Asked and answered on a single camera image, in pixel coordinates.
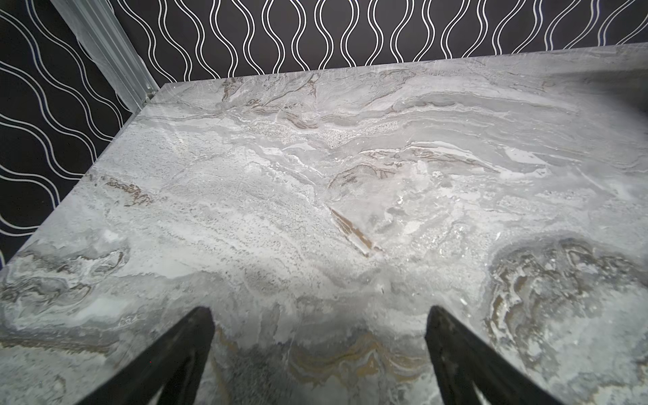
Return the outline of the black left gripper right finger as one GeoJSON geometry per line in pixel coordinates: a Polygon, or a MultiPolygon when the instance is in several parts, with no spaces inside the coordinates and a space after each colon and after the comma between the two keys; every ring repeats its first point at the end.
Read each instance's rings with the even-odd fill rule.
{"type": "Polygon", "coordinates": [[[425,342],[445,404],[559,404],[440,305],[430,308],[425,342]]]}

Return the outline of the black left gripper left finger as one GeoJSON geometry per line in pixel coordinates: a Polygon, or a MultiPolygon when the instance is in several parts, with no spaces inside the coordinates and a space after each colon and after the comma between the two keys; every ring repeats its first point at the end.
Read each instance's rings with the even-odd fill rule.
{"type": "Polygon", "coordinates": [[[81,404],[193,404],[207,363],[215,324],[198,306],[81,404]]]}

